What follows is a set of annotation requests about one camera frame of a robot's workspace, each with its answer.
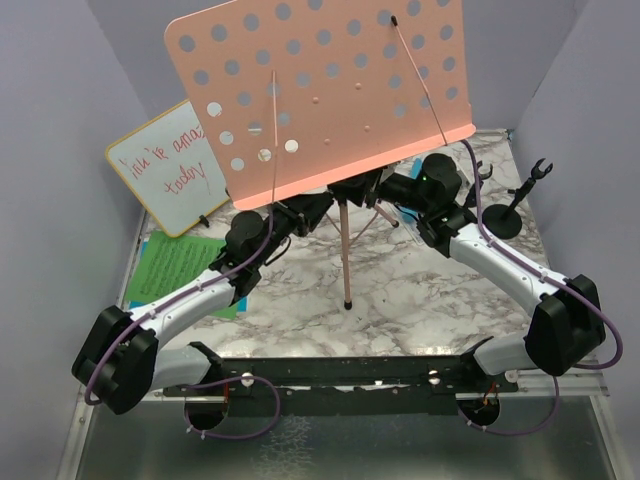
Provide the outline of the blue toy microphone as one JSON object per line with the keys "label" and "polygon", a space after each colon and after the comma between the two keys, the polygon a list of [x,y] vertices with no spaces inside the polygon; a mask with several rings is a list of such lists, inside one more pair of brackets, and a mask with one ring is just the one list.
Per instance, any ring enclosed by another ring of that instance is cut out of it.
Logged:
{"label": "blue toy microphone", "polygon": [[416,158],[414,160],[413,165],[412,165],[411,170],[410,170],[410,173],[409,173],[409,176],[412,179],[416,179],[417,177],[420,176],[422,163],[423,163],[423,160],[421,158]]}

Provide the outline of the green sheet music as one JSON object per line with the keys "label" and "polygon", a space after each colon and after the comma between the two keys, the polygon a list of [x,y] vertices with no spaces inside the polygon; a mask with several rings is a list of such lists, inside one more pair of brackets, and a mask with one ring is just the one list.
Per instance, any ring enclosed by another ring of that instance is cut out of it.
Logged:
{"label": "green sheet music", "polygon": [[130,308],[147,305],[196,279],[225,245],[222,239],[181,236],[153,231],[143,243],[129,281],[125,301]]}

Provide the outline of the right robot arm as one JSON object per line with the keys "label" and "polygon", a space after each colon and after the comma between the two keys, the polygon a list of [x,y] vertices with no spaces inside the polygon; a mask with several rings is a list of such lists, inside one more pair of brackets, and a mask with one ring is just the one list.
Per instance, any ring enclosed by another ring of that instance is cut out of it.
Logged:
{"label": "right robot arm", "polygon": [[415,178],[379,168],[367,176],[367,200],[382,200],[413,211],[422,241],[446,258],[481,274],[530,316],[529,326],[472,347],[459,367],[461,383],[481,391],[496,375],[539,369],[561,376],[587,368],[585,358],[606,337],[595,284],[586,276],[569,279],[528,259],[488,234],[457,194],[461,188],[454,161],[432,154]]}

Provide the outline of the black mic stand front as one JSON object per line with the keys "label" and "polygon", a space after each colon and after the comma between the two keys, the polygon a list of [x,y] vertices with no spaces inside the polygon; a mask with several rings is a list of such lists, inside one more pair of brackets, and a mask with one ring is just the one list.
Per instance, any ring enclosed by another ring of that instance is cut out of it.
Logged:
{"label": "black mic stand front", "polygon": [[545,158],[539,159],[525,182],[519,188],[508,191],[513,196],[508,205],[494,204],[484,210],[482,214],[484,226],[499,239],[512,239],[520,233],[523,223],[516,207],[527,197],[536,183],[553,170],[552,163],[541,169],[544,162]]}

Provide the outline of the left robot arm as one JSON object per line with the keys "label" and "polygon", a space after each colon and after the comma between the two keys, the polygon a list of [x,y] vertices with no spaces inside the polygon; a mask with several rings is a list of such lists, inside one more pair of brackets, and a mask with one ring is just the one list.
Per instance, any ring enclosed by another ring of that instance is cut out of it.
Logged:
{"label": "left robot arm", "polygon": [[123,414],[150,391],[160,350],[206,315],[247,296],[260,269],[292,235],[311,233],[334,203],[331,193],[301,194],[258,212],[236,214],[217,257],[193,280],[143,307],[116,305],[95,320],[73,365],[86,404]]}

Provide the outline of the pink music stand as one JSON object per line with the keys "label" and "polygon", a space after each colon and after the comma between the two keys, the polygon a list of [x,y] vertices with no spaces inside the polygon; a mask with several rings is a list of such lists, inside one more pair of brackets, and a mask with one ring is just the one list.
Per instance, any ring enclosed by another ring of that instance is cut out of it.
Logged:
{"label": "pink music stand", "polygon": [[363,205],[365,173],[410,177],[475,130],[458,1],[230,1],[164,42],[239,213]]}

